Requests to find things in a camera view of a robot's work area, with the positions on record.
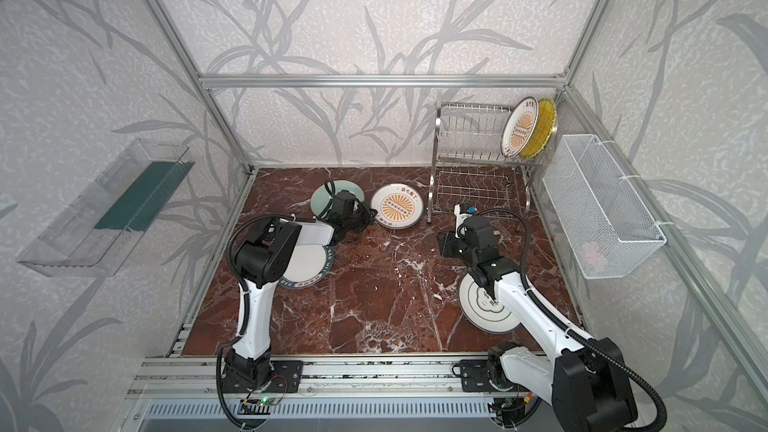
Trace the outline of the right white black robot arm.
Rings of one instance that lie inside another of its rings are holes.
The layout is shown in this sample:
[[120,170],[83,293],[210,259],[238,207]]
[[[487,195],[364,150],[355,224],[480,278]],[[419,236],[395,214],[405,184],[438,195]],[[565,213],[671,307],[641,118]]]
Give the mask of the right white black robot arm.
[[527,389],[552,407],[565,431],[617,431],[637,419],[621,351],[608,339],[599,343],[605,357],[585,346],[589,334],[536,290],[522,263],[500,253],[488,217],[458,213],[455,229],[440,233],[438,243],[443,257],[467,266],[470,298],[510,313],[543,351],[536,355],[515,344],[491,349],[487,380],[494,389]]

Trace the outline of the orange sunburst plate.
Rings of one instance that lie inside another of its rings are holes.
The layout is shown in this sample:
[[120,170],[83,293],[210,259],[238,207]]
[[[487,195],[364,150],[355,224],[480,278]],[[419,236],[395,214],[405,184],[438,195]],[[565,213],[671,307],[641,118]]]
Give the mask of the orange sunburst plate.
[[530,141],[539,115],[538,101],[525,97],[513,109],[501,135],[501,153],[504,157],[517,156]]
[[419,192],[406,184],[388,184],[377,190],[371,207],[377,211],[376,222],[386,228],[402,230],[414,226],[425,211]]

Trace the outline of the yellow grid plate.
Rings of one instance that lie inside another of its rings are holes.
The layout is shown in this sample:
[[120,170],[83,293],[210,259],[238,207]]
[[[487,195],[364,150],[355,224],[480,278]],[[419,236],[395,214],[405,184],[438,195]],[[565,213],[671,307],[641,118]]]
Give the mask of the yellow grid plate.
[[551,99],[538,101],[538,118],[533,134],[519,156],[532,159],[546,146],[556,122],[556,106]]

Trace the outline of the mint green flower plate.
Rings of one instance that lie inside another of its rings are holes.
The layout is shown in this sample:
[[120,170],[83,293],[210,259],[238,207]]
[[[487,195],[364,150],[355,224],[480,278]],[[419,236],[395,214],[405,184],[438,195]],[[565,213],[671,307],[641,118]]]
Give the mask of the mint green flower plate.
[[[362,188],[354,182],[347,181],[347,180],[335,180],[334,186],[335,186],[336,192],[347,190],[353,193],[358,200],[360,201],[365,200],[365,194]],[[314,191],[310,199],[310,208],[311,208],[312,214],[316,217],[319,217],[320,213],[324,210],[326,205],[329,203],[330,198],[331,198],[331,195],[326,190],[326,187],[324,185],[321,185],[320,187],[318,187]]]

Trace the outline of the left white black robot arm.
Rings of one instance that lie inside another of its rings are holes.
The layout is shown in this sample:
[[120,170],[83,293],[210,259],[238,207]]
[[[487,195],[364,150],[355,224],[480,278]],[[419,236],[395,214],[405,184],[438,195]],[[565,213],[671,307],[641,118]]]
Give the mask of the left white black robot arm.
[[222,376],[265,388],[271,364],[270,322],[275,290],[288,272],[322,274],[328,254],[348,232],[362,233],[378,211],[348,191],[329,198],[312,219],[267,214],[243,224],[227,244],[226,261],[239,287],[238,323],[228,350],[219,349]]

